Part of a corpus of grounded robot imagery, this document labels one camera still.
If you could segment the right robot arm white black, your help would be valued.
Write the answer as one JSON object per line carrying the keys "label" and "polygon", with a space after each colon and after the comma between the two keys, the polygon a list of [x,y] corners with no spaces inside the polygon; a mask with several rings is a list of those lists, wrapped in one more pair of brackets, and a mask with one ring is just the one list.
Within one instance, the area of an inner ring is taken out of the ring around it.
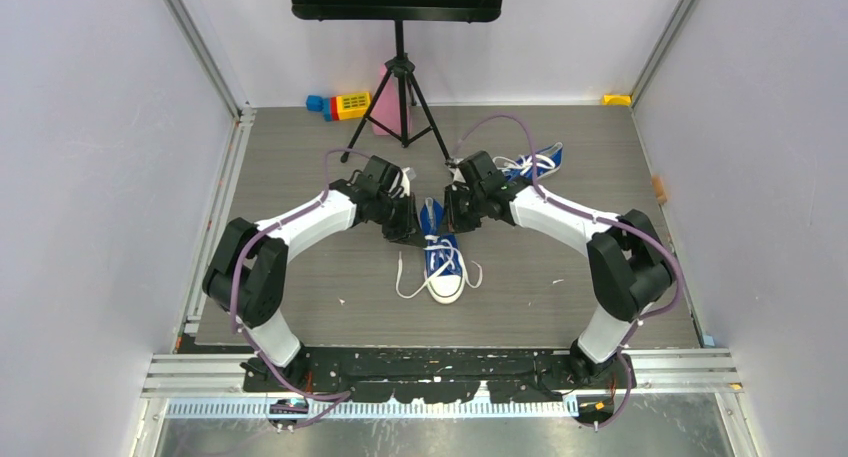
{"label": "right robot arm white black", "polygon": [[678,277],[650,219],[636,209],[616,215],[563,200],[526,177],[508,179],[485,151],[448,167],[442,224],[449,231],[472,232],[487,217],[540,232],[587,259],[597,307],[569,363],[577,383],[598,386],[638,320]]}

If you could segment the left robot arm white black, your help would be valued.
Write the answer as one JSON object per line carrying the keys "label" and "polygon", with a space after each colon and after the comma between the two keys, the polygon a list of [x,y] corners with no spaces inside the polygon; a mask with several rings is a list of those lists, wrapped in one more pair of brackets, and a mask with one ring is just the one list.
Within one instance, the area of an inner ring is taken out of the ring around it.
{"label": "left robot arm white black", "polygon": [[270,361],[268,377],[280,389],[298,389],[307,375],[297,357],[302,342],[281,310],[289,263],[323,239],[368,222],[389,242],[423,247],[413,178],[411,168],[372,156],[363,169],[327,183],[289,212],[258,222],[235,218],[225,226],[202,291]]}

